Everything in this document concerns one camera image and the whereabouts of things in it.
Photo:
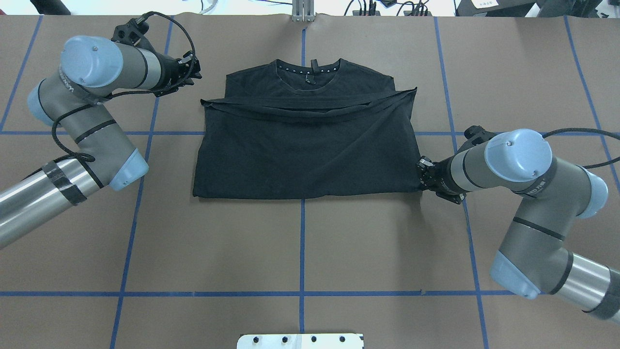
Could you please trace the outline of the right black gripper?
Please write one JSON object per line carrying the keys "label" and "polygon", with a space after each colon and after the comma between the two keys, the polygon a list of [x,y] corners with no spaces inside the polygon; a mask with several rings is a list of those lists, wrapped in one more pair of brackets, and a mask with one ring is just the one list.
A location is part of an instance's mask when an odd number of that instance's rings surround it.
{"label": "right black gripper", "polygon": [[423,190],[431,190],[436,196],[455,204],[462,204],[466,190],[459,187],[451,172],[452,160],[432,162],[422,156],[417,162],[420,185]]}

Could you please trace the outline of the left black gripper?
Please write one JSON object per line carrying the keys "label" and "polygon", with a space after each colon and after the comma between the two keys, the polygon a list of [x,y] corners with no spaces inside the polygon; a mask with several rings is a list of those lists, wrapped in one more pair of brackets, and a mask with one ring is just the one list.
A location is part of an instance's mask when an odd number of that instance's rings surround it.
{"label": "left black gripper", "polygon": [[161,77],[157,82],[157,97],[177,92],[181,87],[194,85],[194,79],[202,79],[200,62],[193,54],[184,54],[182,58],[172,58],[158,54],[161,64]]}

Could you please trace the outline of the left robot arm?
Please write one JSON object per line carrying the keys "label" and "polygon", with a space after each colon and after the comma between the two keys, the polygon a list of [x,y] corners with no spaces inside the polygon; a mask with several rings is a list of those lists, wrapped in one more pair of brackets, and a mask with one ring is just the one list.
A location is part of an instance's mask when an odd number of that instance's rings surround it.
{"label": "left robot arm", "polygon": [[145,37],[78,35],[64,44],[55,73],[29,93],[28,107],[51,126],[64,156],[1,193],[1,247],[50,221],[104,187],[119,191],[149,171],[105,103],[126,94],[166,95],[200,78],[195,49],[182,58],[158,53]]}

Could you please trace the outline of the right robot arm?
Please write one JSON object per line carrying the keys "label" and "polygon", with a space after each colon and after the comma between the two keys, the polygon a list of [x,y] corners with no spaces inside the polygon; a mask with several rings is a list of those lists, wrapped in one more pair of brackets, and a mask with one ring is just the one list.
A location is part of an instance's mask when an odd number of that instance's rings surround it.
{"label": "right robot arm", "polygon": [[533,300],[554,295],[593,318],[619,322],[619,272],[568,250],[577,219],[595,216],[608,198],[606,182],[588,166],[560,159],[547,134],[521,128],[494,133],[480,126],[443,161],[417,161],[421,185],[461,204],[467,193],[506,188],[521,197],[490,276],[507,291]]}

